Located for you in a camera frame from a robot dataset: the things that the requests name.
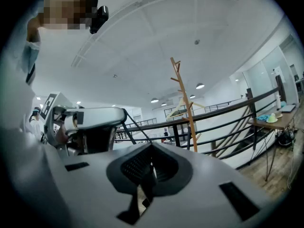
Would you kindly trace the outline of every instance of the wooden frame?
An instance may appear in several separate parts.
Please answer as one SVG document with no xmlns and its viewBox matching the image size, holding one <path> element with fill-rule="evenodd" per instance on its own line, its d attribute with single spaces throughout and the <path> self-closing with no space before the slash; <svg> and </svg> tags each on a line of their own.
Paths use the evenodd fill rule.
<svg viewBox="0 0 304 228">
<path fill-rule="evenodd" d="M 188 118 L 183 118 L 184 120 L 186 121 L 189 121 L 190 123 L 190 128 L 191 128 L 191 133 L 192 134 L 195 134 L 195 129 L 194 129 L 194 122 L 193 122 L 193 118 L 192 118 L 192 113 L 191 113 L 191 109 L 190 109 L 190 104 L 189 104 L 189 101 L 188 101 L 188 98 L 187 98 L 187 94 L 186 94 L 186 90 L 185 90 L 185 87 L 184 87 L 184 84 L 182 82 L 182 79 L 181 79 L 181 75 L 180 75 L 180 66 L 181 66 L 181 62 L 178 61 L 178 62 L 175 62 L 174 59 L 171 57 L 170 58 L 171 60 L 171 63 L 173 65 L 173 68 L 174 68 L 174 71 L 175 71 L 175 74 L 176 74 L 176 77 L 177 77 L 177 80 L 174 78 L 171 78 L 172 80 L 174 81 L 178 81 L 179 84 L 180 84 L 180 90 L 182 95 L 183 95 L 183 100 L 185 102 L 185 105 L 186 105 L 186 109 L 187 109 L 187 113 L 188 113 Z M 194 138 L 193 139 L 193 147 L 194 147 L 194 152 L 197 152 L 198 151 L 198 146 L 197 146 L 197 142 L 196 142 L 196 137 L 194 135 Z"/>
</svg>

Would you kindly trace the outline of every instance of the black hair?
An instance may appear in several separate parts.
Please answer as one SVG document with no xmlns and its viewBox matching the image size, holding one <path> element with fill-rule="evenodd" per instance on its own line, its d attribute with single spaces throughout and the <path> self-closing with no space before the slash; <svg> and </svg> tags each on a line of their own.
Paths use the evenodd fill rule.
<svg viewBox="0 0 304 228">
<path fill-rule="evenodd" d="M 32 119 L 33 116 L 37 116 L 41 112 L 40 107 L 37 107 L 37 106 L 34 108 L 34 110 L 38 110 L 39 112 L 33 111 L 32 115 L 29 117 L 29 120 L 28 120 L 29 122 L 31 121 L 31 119 Z"/>
</svg>

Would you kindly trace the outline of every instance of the green cup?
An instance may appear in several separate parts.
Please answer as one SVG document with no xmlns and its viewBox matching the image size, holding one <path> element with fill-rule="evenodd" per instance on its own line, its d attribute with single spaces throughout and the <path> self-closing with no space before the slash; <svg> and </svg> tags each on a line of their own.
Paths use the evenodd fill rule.
<svg viewBox="0 0 304 228">
<path fill-rule="evenodd" d="M 276 118 L 275 118 L 275 117 L 276 117 L 275 115 L 270 115 L 270 117 L 268 118 L 268 121 L 269 121 L 270 123 L 275 122 L 275 121 L 276 121 Z"/>
</svg>

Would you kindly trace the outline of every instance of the laptop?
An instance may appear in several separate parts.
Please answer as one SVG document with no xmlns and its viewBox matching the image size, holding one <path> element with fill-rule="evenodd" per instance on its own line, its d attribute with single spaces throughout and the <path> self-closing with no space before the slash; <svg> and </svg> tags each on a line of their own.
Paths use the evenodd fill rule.
<svg viewBox="0 0 304 228">
<path fill-rule="evenodd" d="M 280 111 L 281 112 L 291 112 L 294 108 L 295 108 L 294 104 L 289 104 L 289 105 L 282 107 L 282 109 L 280 109 Z"/>
</svg>

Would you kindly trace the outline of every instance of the white shirt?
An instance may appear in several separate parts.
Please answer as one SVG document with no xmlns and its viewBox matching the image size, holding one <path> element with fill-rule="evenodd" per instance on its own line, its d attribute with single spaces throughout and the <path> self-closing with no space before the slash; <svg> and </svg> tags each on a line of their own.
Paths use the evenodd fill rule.
<svg viewBox="0 0 304 228">
<path fill-rule="evenodd" d="M 36 120 L 36 118 L 34 116 L 32 116 L 31 120 L 30 120 L 30 125 L 32 126 L 32 133 L 35 135 L 37 140 L 41 140 L 41 129 L 40 129 L 40 125 L 39 122 Z"/>
</svg>

